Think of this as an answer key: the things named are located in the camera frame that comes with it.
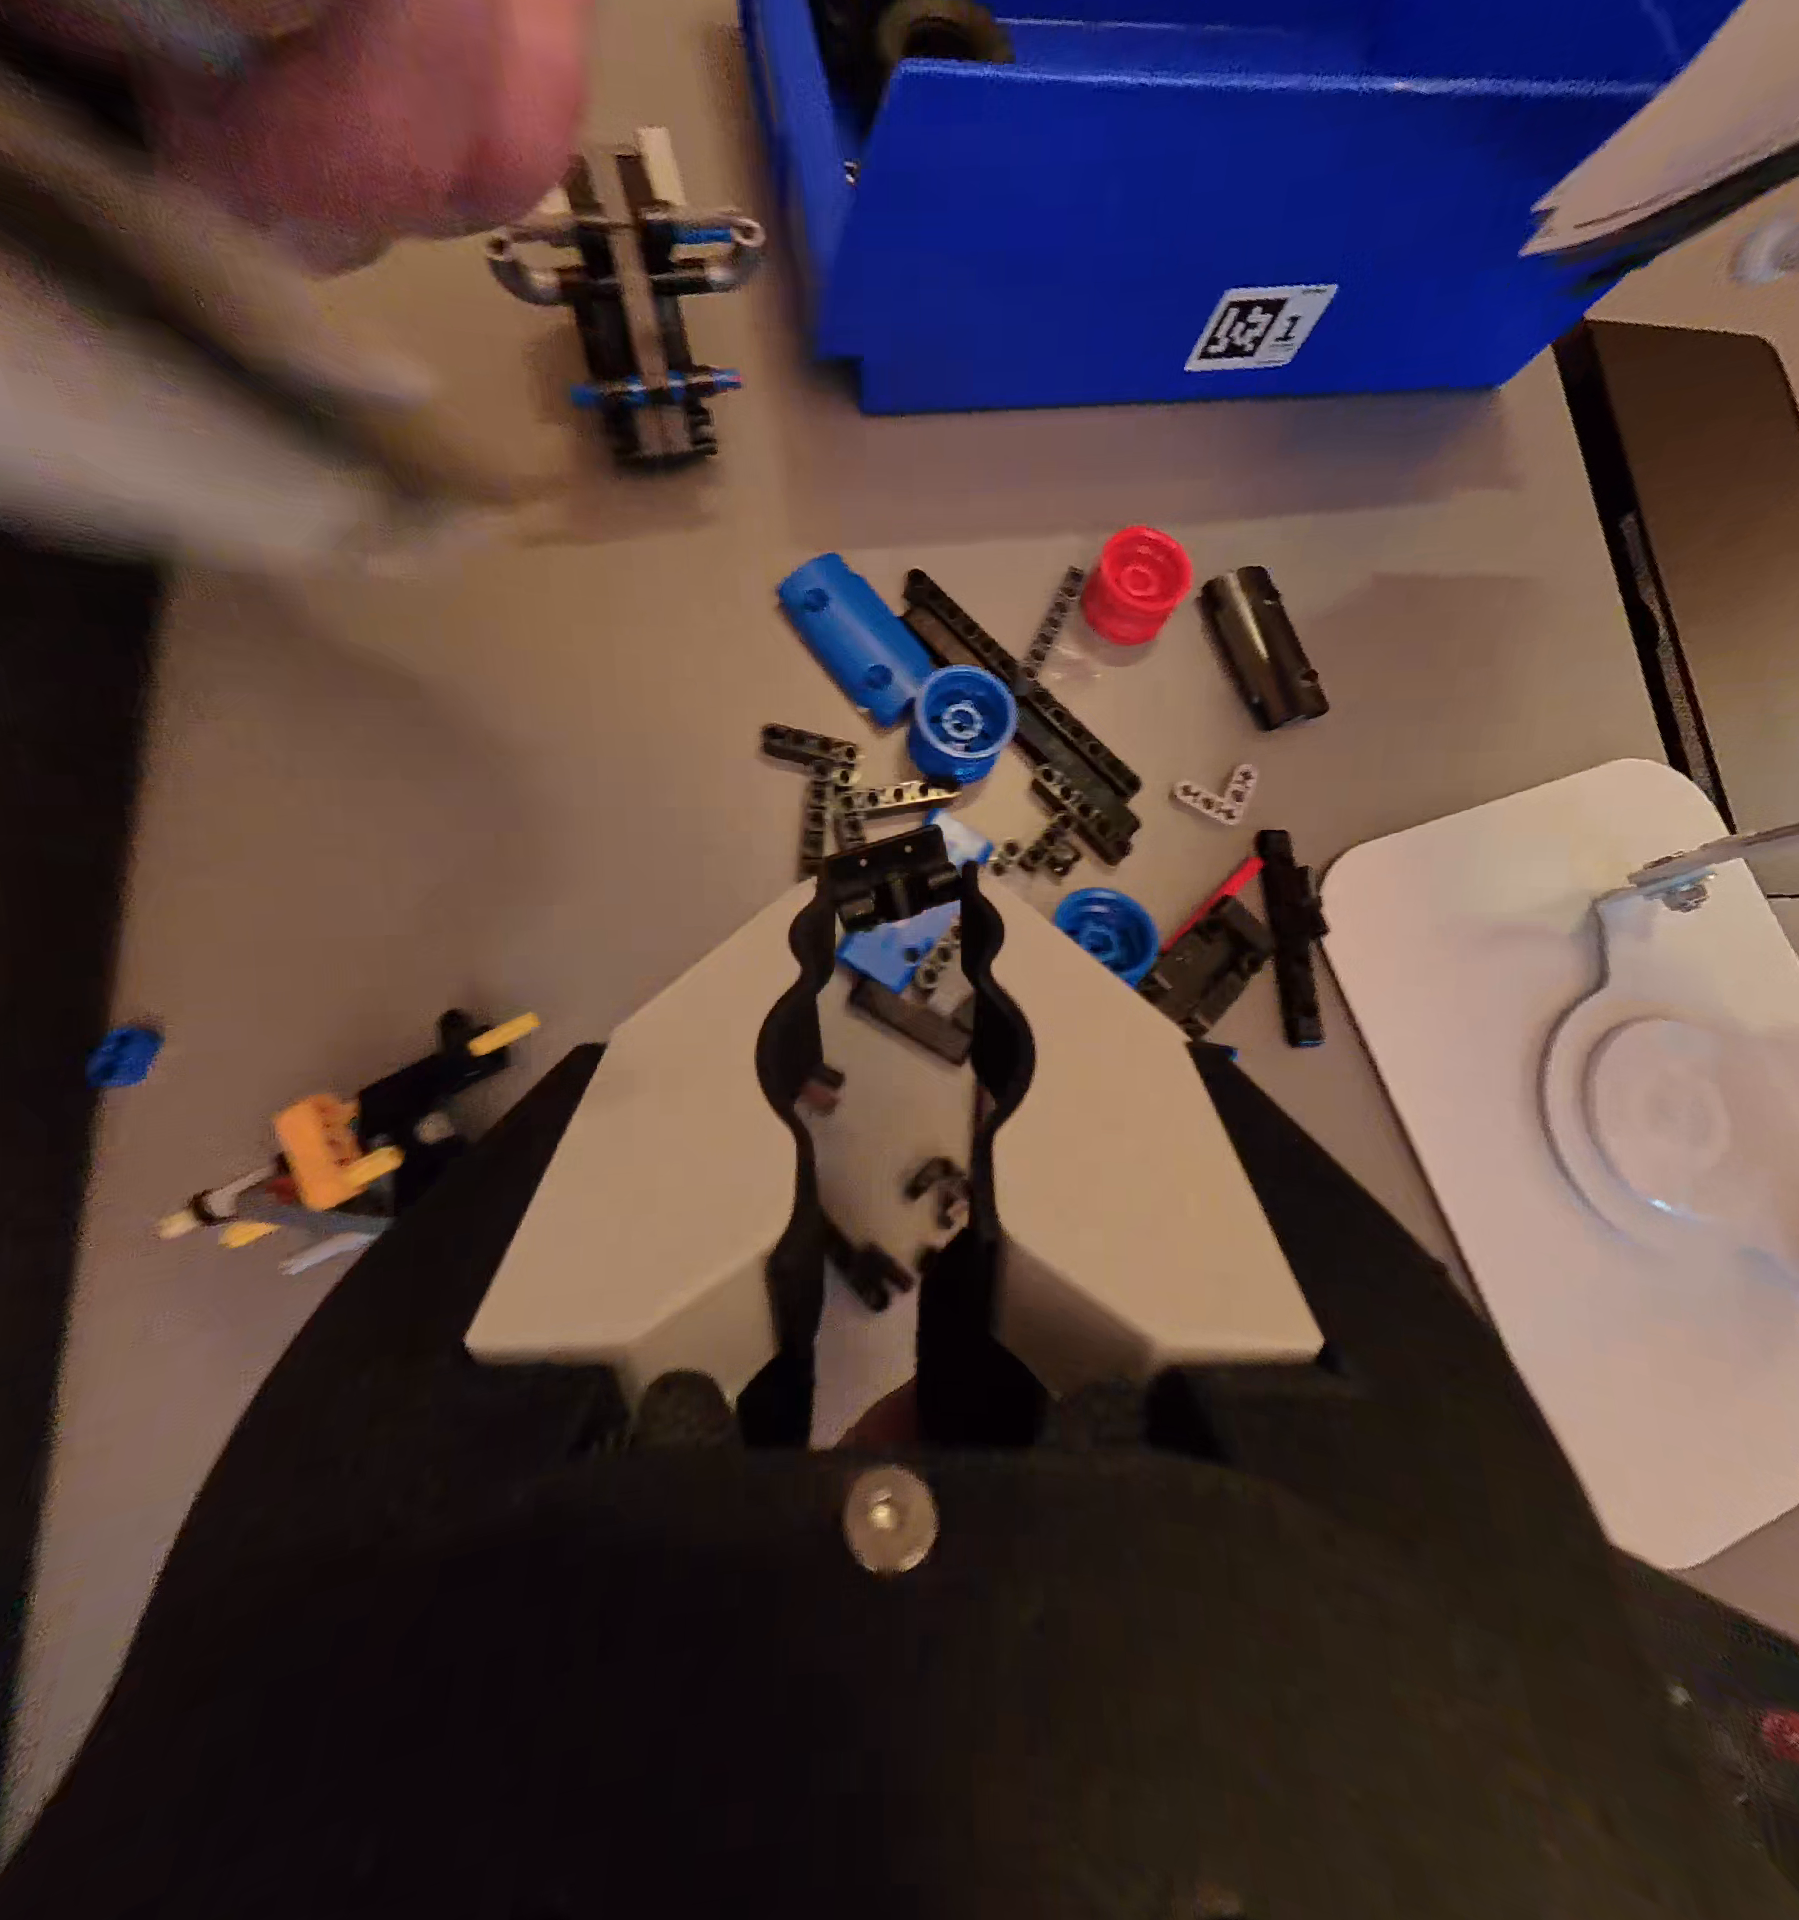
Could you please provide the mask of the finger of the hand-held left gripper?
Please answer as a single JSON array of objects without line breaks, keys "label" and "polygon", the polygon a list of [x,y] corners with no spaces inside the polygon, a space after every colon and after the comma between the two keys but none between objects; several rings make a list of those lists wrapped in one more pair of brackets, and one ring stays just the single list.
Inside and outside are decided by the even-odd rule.
[{"label": "finger of the hand-held left gripper", "polygon": [[120,316],[312,441],[395,503],[513,503],[517,468],[334,328],[293,260],[60,87],[0,58],[0,249]]},{"label": "finger of the hand-held left gripper", "polygon": [[272,574],[380,555],[405,515],[191,351],[0,249],[0,528]]}]

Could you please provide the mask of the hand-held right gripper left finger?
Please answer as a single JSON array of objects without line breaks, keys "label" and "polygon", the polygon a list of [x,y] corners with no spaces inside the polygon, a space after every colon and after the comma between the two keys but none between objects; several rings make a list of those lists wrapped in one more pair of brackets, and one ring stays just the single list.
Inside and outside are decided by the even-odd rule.
[{"label": "hand-held right gripper left finger", "polygon": [[823,1064],[835,908],[804,881],[611,1033],[465,1334],[482,1363],[609,1371],[627,1409],[710,1378],[806,1448],[825,1226],[798,1101]]}]

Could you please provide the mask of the black toy beam assembly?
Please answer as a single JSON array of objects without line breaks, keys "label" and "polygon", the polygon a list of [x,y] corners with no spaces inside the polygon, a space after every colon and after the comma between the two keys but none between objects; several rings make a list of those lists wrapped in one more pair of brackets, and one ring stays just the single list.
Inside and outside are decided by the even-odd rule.
[{"label": "black toy beam assembly", "polygon": [[[490,1022],[496,1020],[482,1020],[480,1016],[459,1008],[447,1010],[436,1020],[434,1041],[428,1054],[405,1064],[403,1068],[386,1072],[357,1093],[337,1093],[341,1097],[357,1097],[361,1101],[357,1122],[361,1147],[372,1149],[382,1145],[397,1145],[403,1149],[403,1166],[395,1174],[393,1186],[393,1224],[401,1216],[409,1214],[411,1207],[424,1199],[438,1184],[445,1172],[472,1147],[472,1139],[459,1122],[457,1108],[467,1093],[478,1091],[484,1083],[507,1070],[511,1066],[513,1051],[521,1045],[515,1043],[490,1058],[467,1056],[463,1049],[465,1039],[476,1029]],[[268,1120],[266,1157],[256,1168],[241,1174],[253,1174],[256,1170],[272,1166],[278,1159],[280,1155]],[[214,1230],[206,1224],[204,1197],[210,1191],[233,1182],[241,1174],[216,1186],[193,1193],[185,1203],[181,1203],[174,1211],[166,1214],[156,1224],[154,1236],[162,1243],[172,1243],[206,1232],[216,1243]],[[289,1234],[266,1236],[253,1247],[287,1236]],[[305,1245],[299,1241],[297,1249],[280,1261],[280,1272],[289,1278],[295,1278],[330,1261],[359,1255],[370,1245],[372,1243],[351,1253],[341,1253],[337,1245],[318,1247],[314,1249],[314,1263],[303,1268],[297,1257],[305,1251]]]}]

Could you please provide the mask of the black toy axle connector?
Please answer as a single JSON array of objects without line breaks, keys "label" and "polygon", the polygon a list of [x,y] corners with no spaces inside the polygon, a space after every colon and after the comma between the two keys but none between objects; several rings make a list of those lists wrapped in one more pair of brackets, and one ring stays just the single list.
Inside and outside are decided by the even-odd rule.
[{"label": "black toy axle connector", "polygon": [[848,935],[912,921],[956,902],[962,889],[960,864],[941,827],[835,852],[821,864],[818,879]]}]

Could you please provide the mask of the toy instruction booklet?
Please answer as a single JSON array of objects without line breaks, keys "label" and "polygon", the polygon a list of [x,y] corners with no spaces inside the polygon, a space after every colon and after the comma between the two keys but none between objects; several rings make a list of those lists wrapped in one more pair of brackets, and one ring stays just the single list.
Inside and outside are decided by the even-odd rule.
[{"label": "toy instruction booklet", "polygon": [[1525,258],[1629,274],[1799,179],[1799,2],[1745,2],[1535,204]]}]

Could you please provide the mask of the grey desk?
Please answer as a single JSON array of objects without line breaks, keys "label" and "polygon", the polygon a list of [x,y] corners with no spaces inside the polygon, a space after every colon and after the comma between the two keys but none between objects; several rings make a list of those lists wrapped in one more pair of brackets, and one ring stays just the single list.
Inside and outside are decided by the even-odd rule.
[{"label": "grey desk", "polygon": [[476,247],[324,293],[561,490],[409,571],[170,590],[116,991],[166,1049],[100,1108],[17,1712],[29,1795],[330,1284],[154,1222],[251,1166],[295,1093],[407,1060],[445,1006],[536,1012],[486,1095],[528,1087],[789,883],[800,794],[756,731],[854,721],[779,615],[794,563],[835,549],[883,590],[922,565],[1010,644],[1124,524],[1174,534],[1197,578],[1265,563],[1332,711],[1257,754],[1259,802],[1317,864],[1662,754],[1550,357],[1489,397],[868,420],[806,359],[773,260],[692,324],[748,380],[719,457],[636,478],[551,393],[565,330]]}]

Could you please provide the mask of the person's left hand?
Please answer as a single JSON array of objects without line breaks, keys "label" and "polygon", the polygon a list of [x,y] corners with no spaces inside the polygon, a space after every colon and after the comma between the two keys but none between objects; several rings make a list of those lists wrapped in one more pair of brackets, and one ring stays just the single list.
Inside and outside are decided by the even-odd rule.
[{"label": "person's left hand", "polygon": [[235,73],[150,66],[139,91],[181,183],[349,272],[540,206],[573,152],[590,29],[584,2],[326,4]]}]

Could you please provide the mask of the red thin toy axle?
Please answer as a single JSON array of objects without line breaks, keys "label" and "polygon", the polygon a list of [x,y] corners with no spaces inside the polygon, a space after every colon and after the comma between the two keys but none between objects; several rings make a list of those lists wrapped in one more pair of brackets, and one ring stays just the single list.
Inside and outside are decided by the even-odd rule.
[{"label": "red thin toy axle", "polygon": [[1205,921],[1211,912],[1215,912],[1219,904],[1228,900],[1236,900],[1251,883],[1259,879],[1261,869],[1263,869],[1263,858],[1259,854],[1251,854],[1242,858],[1228,873],[1228,877],[1205,900],[1201,900],[1192,908],[1192,912],[1178,927],[1174,927],[1170,935],[1161,939],[1159,952],[1163,954],[1165,950],[1174,948],[1201,921]]}]

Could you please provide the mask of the white book stand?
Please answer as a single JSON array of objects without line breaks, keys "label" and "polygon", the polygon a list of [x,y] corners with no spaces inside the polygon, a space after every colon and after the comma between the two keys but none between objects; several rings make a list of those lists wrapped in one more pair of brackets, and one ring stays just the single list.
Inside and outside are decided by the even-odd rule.
[{"label": "white book stand", "polygon": [[1327,954],[1606,1531],[1799,1513],[1799,187],[1606,303],[1502,553],[1325,628],[1361,744]]}]

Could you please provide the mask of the black blue toy chassis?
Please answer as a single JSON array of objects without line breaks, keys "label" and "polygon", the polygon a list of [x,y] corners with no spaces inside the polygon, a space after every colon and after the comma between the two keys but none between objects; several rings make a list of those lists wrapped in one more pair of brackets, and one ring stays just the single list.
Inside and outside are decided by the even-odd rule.
[{"label": "black blue toy chassis", "polygon": [[575,324],[584,378],[575,409],[598,420],[619,468],[694,468],[717,449],[713,403],[744,384],[698,357],[692,299],[737,293],[767,258],[762,222],[694,204],[671,131],[590,143],[526,218],[484,239],[494,283]]}]

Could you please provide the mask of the pile of black toy beams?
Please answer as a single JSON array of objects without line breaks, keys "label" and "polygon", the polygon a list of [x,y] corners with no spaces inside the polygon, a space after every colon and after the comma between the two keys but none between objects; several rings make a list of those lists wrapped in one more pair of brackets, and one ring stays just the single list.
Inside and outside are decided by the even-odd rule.
[{"label": "pile of black toy beams", "polygon": [[[1047,869],[1057,875],[1076,866],[1078,852],[1089,852],[1109,869],[1120,866],[1132,852],[1140,829],[1132,808],[1140,792],[1136,771],[1041,679],[1045,659],[1078,605],[1082,584],[1078,567],[1062,578],[1024,659],[1012,657],[922,569],[912,569],[908,576],[906,607],[902,611],[889,607],[933,655],[937,669],[981,667],[1010,686],[1018,706],[1018,729],[1003,756],[1008,752],[1024,756],[1032,773],[1032,790],[1049,815],[1047,829],[1018,858],[1035,871]],[[877,729],[854,706],[852,711]],[[879,731],[904,729],[908,734],[910,717]],[[800,877],[814,877],[833,852],[864,846],[866,823],[931,815],[933,808],[983,783],[970,788],[937,783],[912,765],[912,781],[870,790],[858,781],[862,754],[856,740],[787,723],[764,725],[758,746],[764,758],[800,771],[806,781],[798,839]]]}]

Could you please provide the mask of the black rounded toy tile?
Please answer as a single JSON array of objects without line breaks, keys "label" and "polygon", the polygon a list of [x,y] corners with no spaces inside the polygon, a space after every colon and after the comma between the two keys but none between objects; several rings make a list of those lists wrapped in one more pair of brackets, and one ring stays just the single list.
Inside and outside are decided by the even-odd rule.
[{"label": "black rounded toy tile", "polygon": [[1259,731],[1321,719],[1330,700],[1273,576],[1242,565],[1199,588],[1207,638]]}]

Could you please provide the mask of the red toy wheel rim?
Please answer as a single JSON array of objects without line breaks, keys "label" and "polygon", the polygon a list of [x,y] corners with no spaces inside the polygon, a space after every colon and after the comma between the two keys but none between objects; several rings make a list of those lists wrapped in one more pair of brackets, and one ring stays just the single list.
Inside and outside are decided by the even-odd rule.
[{"label": "red toy wheel rim", "polygon": [[1120,528],[1091,567],[1078,609],[1089,630],[1118,648],[1151,644],[1192,588],[1192,563],[1170,534]]}]

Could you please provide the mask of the black rubber toy tire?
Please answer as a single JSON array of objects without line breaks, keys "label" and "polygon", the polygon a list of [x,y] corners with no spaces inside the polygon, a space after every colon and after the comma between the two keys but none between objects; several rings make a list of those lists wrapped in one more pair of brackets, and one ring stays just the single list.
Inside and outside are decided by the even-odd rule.
[{"label": "black rubber toy tire", "polygon": [[983,2],[885,2],[872,17],[879,66],[904,60],[1016,60],[1008,27]]}]

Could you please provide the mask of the tagged blue storage bin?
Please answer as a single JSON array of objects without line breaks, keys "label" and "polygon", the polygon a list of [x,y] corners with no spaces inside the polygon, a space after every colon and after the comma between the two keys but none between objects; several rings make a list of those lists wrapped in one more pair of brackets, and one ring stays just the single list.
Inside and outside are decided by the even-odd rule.
[{"label": "tagged blue storage bin", "polygon": [[1593,301],[1535,206],[1733,4],[983,4],[839,89],[742,4],[806,349],[875,418],[1504,386]]}]

